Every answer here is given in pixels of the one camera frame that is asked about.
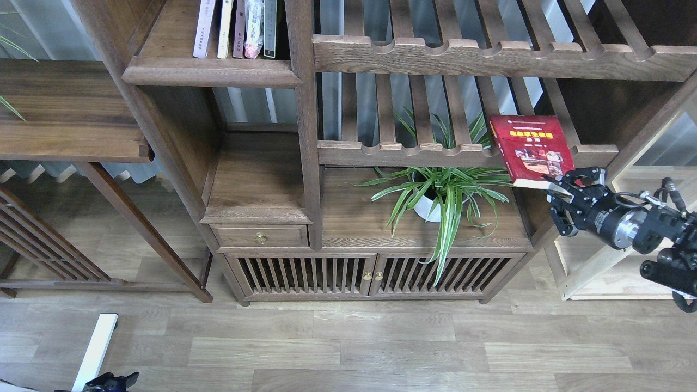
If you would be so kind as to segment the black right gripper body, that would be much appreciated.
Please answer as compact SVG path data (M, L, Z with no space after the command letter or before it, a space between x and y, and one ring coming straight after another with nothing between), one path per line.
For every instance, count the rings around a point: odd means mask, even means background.
M611 191L600 191L600 196L573 196L568 208L573 225L595 234L614 249L631 247L648 210L639 204L620 203Z

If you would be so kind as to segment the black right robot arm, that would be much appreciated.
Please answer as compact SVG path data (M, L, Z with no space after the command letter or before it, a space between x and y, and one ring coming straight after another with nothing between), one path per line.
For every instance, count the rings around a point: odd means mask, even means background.
M665 177L653 193L614 193L604 184L605 169L583 167L563 175L545 175L553 223L563 236L586 231L613 249L632 248L647 255L664 239L672 246L655 261L640 265L640 275L672 290L685 313L695 312L695 212L674 181Z

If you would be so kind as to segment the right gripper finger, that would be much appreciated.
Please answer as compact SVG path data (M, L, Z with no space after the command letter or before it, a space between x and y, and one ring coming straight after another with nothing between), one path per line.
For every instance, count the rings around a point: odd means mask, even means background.
M559 193L547 193L547 201L551 204L552 221L561 236L575 236L578 228L567 214L567 202Z
M606 173L604 167L578 167L556 177L545 175L543 178L551 184L544 192L548 199L573 199L575 196L582 199L602 199L607 196Z

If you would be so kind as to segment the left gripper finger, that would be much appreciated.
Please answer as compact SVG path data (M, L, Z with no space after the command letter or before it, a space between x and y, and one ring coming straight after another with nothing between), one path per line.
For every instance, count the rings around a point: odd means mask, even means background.
M127 376L115 376L111 372L105 372L85 383L82 391L127 391L136 384L139 375L139 372L133 372Z

